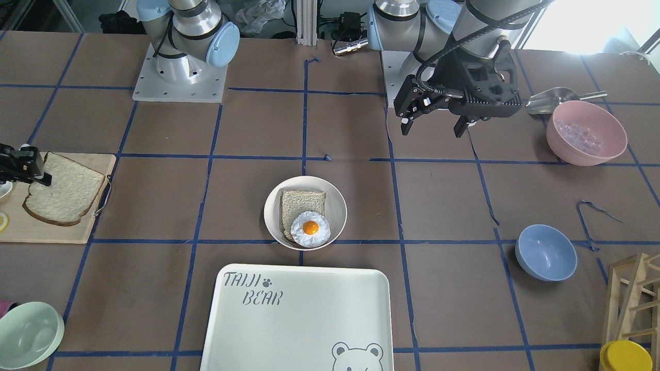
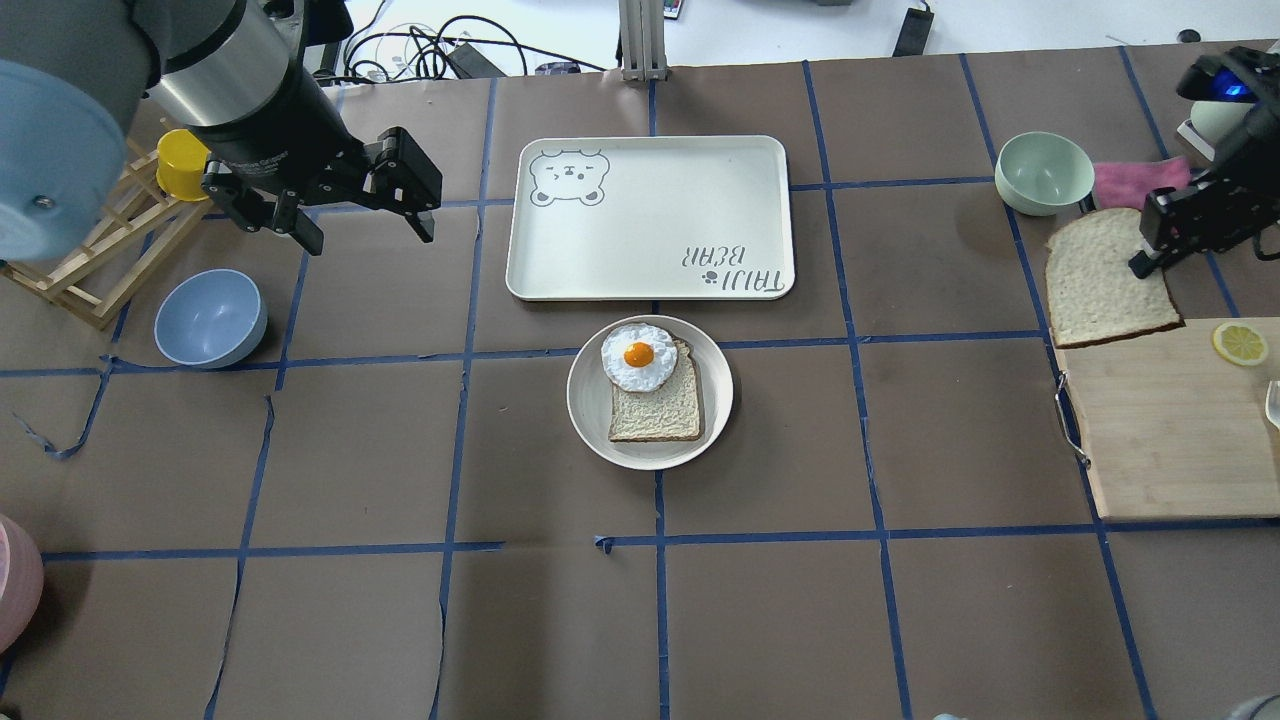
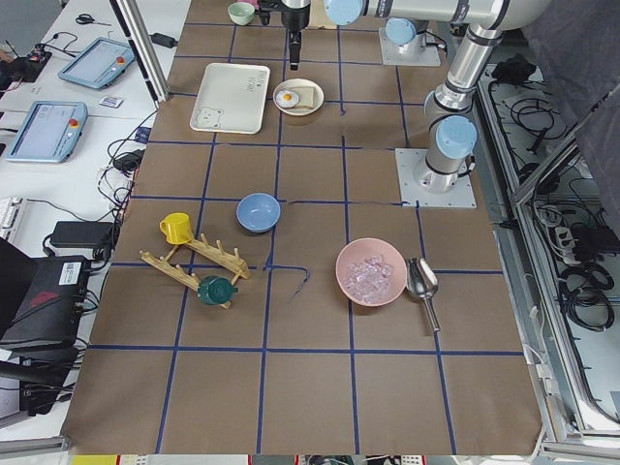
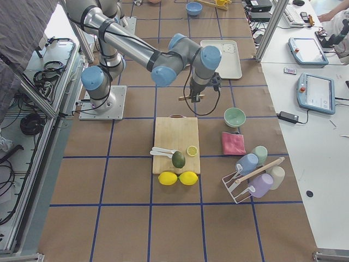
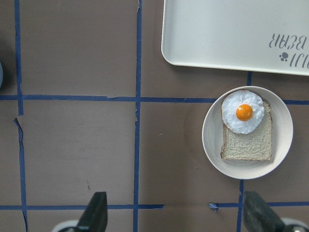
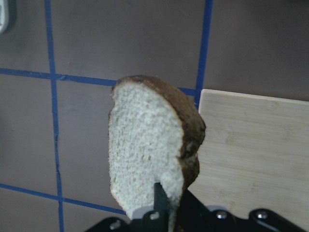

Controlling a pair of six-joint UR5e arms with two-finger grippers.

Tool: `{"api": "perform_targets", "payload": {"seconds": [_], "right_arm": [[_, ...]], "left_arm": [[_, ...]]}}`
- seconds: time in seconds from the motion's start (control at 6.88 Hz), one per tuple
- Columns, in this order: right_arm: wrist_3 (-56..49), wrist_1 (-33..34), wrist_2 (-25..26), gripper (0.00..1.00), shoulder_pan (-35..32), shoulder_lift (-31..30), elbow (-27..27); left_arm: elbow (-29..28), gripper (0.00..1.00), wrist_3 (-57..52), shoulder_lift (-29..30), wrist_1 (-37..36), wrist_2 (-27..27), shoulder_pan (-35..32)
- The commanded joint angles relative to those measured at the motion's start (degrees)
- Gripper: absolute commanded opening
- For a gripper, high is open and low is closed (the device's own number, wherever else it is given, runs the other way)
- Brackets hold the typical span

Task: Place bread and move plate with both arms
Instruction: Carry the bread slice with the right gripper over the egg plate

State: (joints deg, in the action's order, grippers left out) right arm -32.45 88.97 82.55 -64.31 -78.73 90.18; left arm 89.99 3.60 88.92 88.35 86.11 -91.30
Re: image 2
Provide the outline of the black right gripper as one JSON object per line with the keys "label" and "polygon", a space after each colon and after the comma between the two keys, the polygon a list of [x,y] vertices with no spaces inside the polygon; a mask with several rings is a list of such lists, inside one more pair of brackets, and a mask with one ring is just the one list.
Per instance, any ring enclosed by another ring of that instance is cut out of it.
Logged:
{"label": "black right gripper", "polygon": [[1149,192],[1143,245],[1128,261],[1133,275],[1148,278],[1193,252],[1224,252],[1276,224],[1277,150],[1276,135],[1235,129],[1188,186]]}

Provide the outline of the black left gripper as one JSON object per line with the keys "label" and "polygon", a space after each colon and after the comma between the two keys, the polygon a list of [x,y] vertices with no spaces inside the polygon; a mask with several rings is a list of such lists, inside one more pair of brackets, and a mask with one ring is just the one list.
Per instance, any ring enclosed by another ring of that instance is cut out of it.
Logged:
{"label": "black left gripper", "polygon": [[352,202],[403,217],[424,243],[435,238],[434,210],[443,200],[443,173],[403,127],[376,141],[357,138],[332,151],[317,143],[278,152],[239,168],[210,155],[202,190],[241,227],[271,227],[307,255],[320,256],[324,233],[300,209]]}

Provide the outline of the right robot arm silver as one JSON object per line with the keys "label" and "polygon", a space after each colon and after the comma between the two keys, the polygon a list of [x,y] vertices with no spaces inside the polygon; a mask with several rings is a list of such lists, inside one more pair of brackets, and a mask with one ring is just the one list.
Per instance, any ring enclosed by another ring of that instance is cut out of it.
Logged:
{"label": "right robot arm silver", "polygon": [[1226,252],[1277,223],[1279,59],[1235,46],[1202,55],[1176,91],[1194,102],[1235,109],[1234,118],[1190,117],[1211,149],[1210,164],[1185,186],[1158,187],[1140,211],[1139,251],[1129,268],[1138,278],[1170,268],[1192,254]]}

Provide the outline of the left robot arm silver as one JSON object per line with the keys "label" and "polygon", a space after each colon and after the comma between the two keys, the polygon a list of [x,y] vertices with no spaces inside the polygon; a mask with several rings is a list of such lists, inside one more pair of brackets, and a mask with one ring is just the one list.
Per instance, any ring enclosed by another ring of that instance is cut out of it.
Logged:
{"label": "left robot arm silver", "polygon": [[243,232],[317,256],[305,209],[352,202],[431,242],[440,170],[404,128],[361,142],[305,69],[307,47],[353,33],[343,1],[3,3],[3,260],[87,238],[145,99],[204,145],[201,188]]}

